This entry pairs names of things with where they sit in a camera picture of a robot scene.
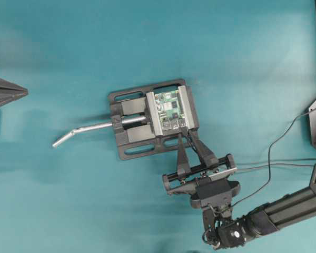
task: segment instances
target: bolt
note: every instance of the bolt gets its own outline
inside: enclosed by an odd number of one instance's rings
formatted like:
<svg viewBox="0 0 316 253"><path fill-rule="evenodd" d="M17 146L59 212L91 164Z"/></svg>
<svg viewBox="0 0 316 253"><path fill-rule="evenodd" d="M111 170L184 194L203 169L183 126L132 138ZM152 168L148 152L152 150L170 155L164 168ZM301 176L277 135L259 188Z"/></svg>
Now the bolt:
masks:
<svg viewBox="0 0 316 253"><path fill-rule="evenodd" d="M231 232L231 236L239 238L240 237L240 233L237 232L237 231L234 231L234 232Z"/></svg>

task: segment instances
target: cable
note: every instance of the cable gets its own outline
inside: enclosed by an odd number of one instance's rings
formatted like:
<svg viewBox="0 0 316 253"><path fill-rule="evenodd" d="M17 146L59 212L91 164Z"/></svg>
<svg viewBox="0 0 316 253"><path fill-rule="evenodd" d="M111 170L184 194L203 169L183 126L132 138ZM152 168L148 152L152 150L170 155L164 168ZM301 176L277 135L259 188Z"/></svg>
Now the cable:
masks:
<svg viewBox="0 0 316 253"><path fill-rule="evenodd" d="M271 163L271 166L291 166L291 167L314 167L314 165L309 165L309 164L293 164L293 163ZM241 171L242 173L247 172L249 170L254 170L254 169L262 169L262 168L266 168L268 167L268 164L263 164L260 166L256 166L256 167L249 167L249 168L239 168L237 173L239 173L239 171Z"/></svg>
<svg viewBox="0 0 316 253"><path fill-rule="evenodd" d="M298 159L276 159L271 160L270 162L299 162L299 161L316 161L316 158L298 158ZM253 165L253 164L260 164L260 163L267 163L268 161L264 162L248 162L248 163L237 163L238 166L244 166L244 165Z"/></svg>
<svg viewBox="0 0 316 253"><path fill-rule="evenodd" d="M261 190L270 182L270 180L271 180L271 178L272 178L272 175L271 175L271 167L270 167L270 166L271 166L271 164L270 164L270 153L271 153L272 147L273 147L278 141L280 141L284 136L286 136L286 134L287 134L287 133L290 131L290 129L293 127L293 125L294 125L294 123L296 122L297 119L299 119L299 118L301 118L301 117L303 117L303 116L309 115L310 113L312 113L312 112L314 112L314 111L316 111L316 108L315 108L315 109L311 109L310 111L308 111L308 112L306 112L306 113L303 113L303 114L298 115L298 116L291 122L291 124L290 124L290 126L287 128L287 130L286 130L280 137L278 137L275 141L273 141L273 142L270 144L270 146L269 146L269 148L268 148L268 180L267 180L267 182L266 182L263 186L261 186L258 190L256 190L255 192L253 192L253 193L251 193L250 195L248 195L248 196L246 196L246 197L244 197L244 198L238 200L238 201L237 201L236 203L234 203L231 207L228 207L228 209L233 208L234 206L236 206L237 204L241 203L242 201L244 201L244 200L250 198L251 196L254 196L255 194L257 194L259 191L261 191Z"/></svg>

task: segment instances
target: teal table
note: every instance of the teal table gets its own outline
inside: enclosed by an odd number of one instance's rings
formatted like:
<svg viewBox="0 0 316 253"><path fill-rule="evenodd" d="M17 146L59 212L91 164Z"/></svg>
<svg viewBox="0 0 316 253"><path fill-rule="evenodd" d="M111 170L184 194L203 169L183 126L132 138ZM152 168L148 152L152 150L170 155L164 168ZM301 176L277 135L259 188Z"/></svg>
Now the teal table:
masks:
<svg viewBox="0 0 316 253"><path fill-rule="evenodd" d="M316 98L314 0L0 0L0 77L29 89L0 108L0 253L212 252L201 211L163 188L176 152L121 161L112 129L51 143L106 120L110 92L181 77L216 155L265 161ZM306 118L272 158L316 158ZM310 174L274 167L234 216L306 187ZM235 174L235 201L267 176ZM316 252L316 217L227 252Z"/></svg>

